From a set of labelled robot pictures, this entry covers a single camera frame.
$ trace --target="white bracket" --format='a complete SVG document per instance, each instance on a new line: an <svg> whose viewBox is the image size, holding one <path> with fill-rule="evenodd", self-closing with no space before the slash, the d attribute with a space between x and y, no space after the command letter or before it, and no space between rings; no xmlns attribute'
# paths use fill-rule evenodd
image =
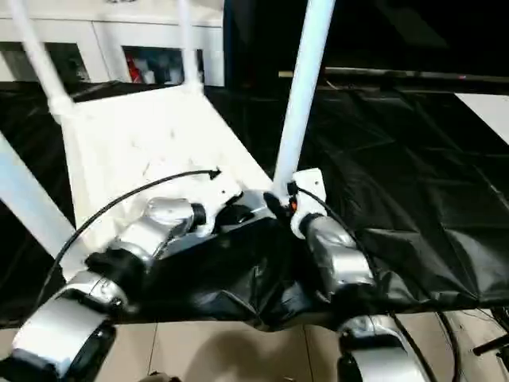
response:
<svg viewBox="0 0 509 382"><path fill-rule="evenodd" d="M204 206L207 221L196 229L198 237L205 237L212 233L216 224L217 214L232 198L240 196L242 189L239 183L228 173L220 173L211 181L207 181L197 190L196 199L189 200Z"/></svg>

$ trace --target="black plastic sheet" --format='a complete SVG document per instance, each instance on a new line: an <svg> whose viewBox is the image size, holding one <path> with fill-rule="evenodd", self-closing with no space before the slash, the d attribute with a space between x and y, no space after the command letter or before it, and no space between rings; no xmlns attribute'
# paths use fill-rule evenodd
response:
<svg viewBox="0 0 509 382"><path fill-rule="evenodd" d="M82 86L81 100L146 89ZM218 88L206 93L272 175L287 94ZM43 166L29 154L49 147L63 152L59 127L43 118L44 98L26 102L30 94L33 89L0 92L0 103L7 97L11 110L2 119L2 132L17 126L27 134L21 156L42 182L47 179L43 184L57 204L69 206L68 185L56 186L54 178L67 176L64 158ZM34 113L39 117L30 118ZM39 138L43 129L51 137ZM275 330L297 322L333 327L363 310L509 305L508 155L506 143L454 95L318 92L300 167L322 170L328 203L370 257L377 289L329 301L320 292L305 242L294 238L285 222L262 220L162 261L141 309L124 320L235 320ZM11 248L21 247L18 240L7 239ZM25 252L21 258L12 251L2 257L7 263L17 259L19 275L0 285L2 323L19 318L20 306L29 307L20 285L30 284L32 292L40 285L44 269L36 272L27 259L51 262L44 252Z"/></svg>

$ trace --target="white metal frame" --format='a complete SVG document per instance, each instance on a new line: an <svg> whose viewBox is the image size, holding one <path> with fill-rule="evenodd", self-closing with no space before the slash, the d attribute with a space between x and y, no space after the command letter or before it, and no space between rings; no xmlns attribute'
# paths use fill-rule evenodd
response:
<svg viewBox="0 0 509 382"><path fill-rule="evenodd" d="M164 172L165 175L172 168L175 170L174 164L168 166L165 163L167 158L163 159L159 156L161 153L163 156L168 154L166 138L172 136L171 126L169 126L172 123L181 125L180 137L177 140L180 150L185 150L185 147L193 148L194 166L210 168L212 164L231 173L247 188L259 186L261 189L269 189L269 178L201 91L196 69L196 55L193 52L193 48L196 47L193 43L195 29L190 27L188 0L179 1L182 25L181 47L184 52L184 71L187 79L182 86L78 104L74 104L65 93L52 61L37 37L36 27L28 17L24 2L22 0L8 0L8 2L13 23L18 27L24 49L48 97L49 109L55 120L62 126L78 224L102 207L106 201L118 196L119 190L112 189L111 184L115 187L118 186L116 181L123 181L122 186L126 186L129 182L149 180L146 169L133 172L131 164L139 166L148 160L149 164L155 164L154 168ZM105 133L113 135L108 138ZM118 138L123 138L122 144L119 143ZM211 145L210 142L215 139L221 144ZM140 141L145 142L141 161L133 162L131 160L133 148L138 152L134 142ZM109 142L113 142L113 146L108 146ZM5 150L10 152L11 156L15 156L6 140L1 141L1 144L2 153ZM128 169L127 179L124 176L119 178L117 171L126 171L126 168ZM72 231L66 232L60 226L63 224L68 227L70 224L53 203L48 203L48 195L25 167L7 163L5 170L4 174L14 181L9 189L0 188L0 197L7 201L14 194L13 190L18 187L23 190L21 197L10 200L9 208L20 211L17 215L23 224L36 236L50 255L56 256L57 249L64 244ZM116 181L111 181L108 175L116 175ZM24 199L22 196L30 199L29 210L22 205ZM45 222L44 229L37 228L41 226L41 219ZM98 244L101 239L110 240L111 233L115 233L116 230L115 222L111 219L99 222L94 228L102 236L99 240L92 239L94 249L99 249L101 244L106 243L102 241ZM66 260L73 265L73 267L64 268L64 276L68 279L73 271L79 270L74 265L79 265L83 256L82 253L75 253L67 256Z"/></svg>
<svg viewBox="0 0 509 382"><path fill-rule="evenodd" d="M43 42L76 44L91 82L105 82L110 79L91 22L36 20L32 23L37 36ZM0 41L21 41L21 35L14 20L0 19ZM12 73L0 53L0 81L11 80L14 80Z"/></svg>

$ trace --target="white cabinet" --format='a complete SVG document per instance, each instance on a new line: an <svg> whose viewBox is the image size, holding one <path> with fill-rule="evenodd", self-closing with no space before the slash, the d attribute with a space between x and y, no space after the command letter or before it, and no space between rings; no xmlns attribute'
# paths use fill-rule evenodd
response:
<svg viewBox="0 0 509 382"><path fill-rule="evenodd" d="M25 0L39 38L66 82L183 80L177 0ZM223 0L190 0L198 64L224 86ZM0 81L37 80L6 0L0 0Z"/></svg>
<svg viewBox="0 0 509 382"><path fill-rule="evenodd" d="M103 82L110 76L88 21L36 20L60 77L68 82ZM14 22L0 19L0 80L37 80L20 42Z"/></svg>

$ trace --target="glass cabinet door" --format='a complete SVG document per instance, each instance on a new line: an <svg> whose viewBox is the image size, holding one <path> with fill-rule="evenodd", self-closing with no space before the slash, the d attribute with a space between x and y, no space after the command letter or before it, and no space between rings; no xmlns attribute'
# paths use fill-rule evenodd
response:
<svg viewBox="0 0 509 382"><path fill-rule="evenodd" d="M62 81L90 82L77 44L47 42L45 47ZM0 54L14 81L38 81L21 42L0 42Z"/></svg>
<svg viewBox="0 0 509 382"><path fill-rule="evenodd" d="M91 21L34 20L60 78L67 83L110 79ZM0 19L0 81L37 81L13 20Z"/></svg>
<svg viewBox="0 0 509 382"><path fill-rule="evenodd" d="M172 85L184 82L180 49L123 46L122 50L133 82ZM201 49L197 51L197 63L200 79L204 82L204 60Z"/></svg>

